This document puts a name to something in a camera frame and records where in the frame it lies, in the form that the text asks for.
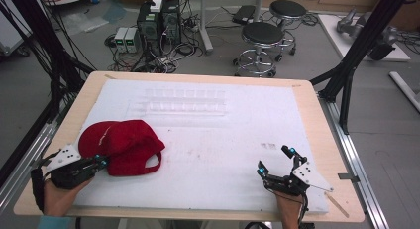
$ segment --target desk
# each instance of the desk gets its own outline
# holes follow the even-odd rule
[[[262,86],[290,87],[304,124],[309,145],[312,149],[318,171],[335,188],[327,196],[329,212],[307,214],[304,221],[361,222],[365,219],[359,200],[349,180],[339,180],[337,173],[346,172],[333,135],[320,107],[315,91],[309,81],[290,79],[245,78],[205,75],[125,73],[96,71],[90,74],[85,85],[73,103],[58,129],[47,155],[76,140],[78,133],[94,105],[107,79],[134,79],[145,81],[172,81],[194,83],[228,83]],[[28,183],[15,205],[19,215],[40,215]],[[145,208],[113,208],[73,206],[69,216],[103,216],[129,218],[169,218],[195,220],[252,220],[279,221],[277,213],[221,210],[171,210]]]

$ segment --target blue sleeve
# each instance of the blue sleeve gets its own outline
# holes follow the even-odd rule
[[[71,218],[41,216],[38,229],[68,229]]]

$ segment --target cap brim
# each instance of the cap brim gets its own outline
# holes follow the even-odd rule
[[[98,122],[86,128],[78,142],[79,153],[84,158],[91,158],[97,154],[101,155],[101,139],[105,136],[106,131],[116,123],[118,122]]]

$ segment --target human hand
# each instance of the human hand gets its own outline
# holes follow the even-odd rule
[[[279,191],[274,192],[277,199],[277,208],[280,211],[283,229],[297,229],[302,196],[292,196]]]
[[[77,193],[83,189],[93,178],[81,183],[72,190],[58,188],[49,179],[44,184],[44,215],[62,217],[73,205]]]

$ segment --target red fabric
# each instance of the red fabric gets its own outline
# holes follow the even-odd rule
[[[157,171],[164,143],[142,120],[108,121],[89,126],[80,136],[78,149],[85,158],[108,156],[109,175],[131,176]],[[157,155],[159,163],[146,168],[152,155]]]

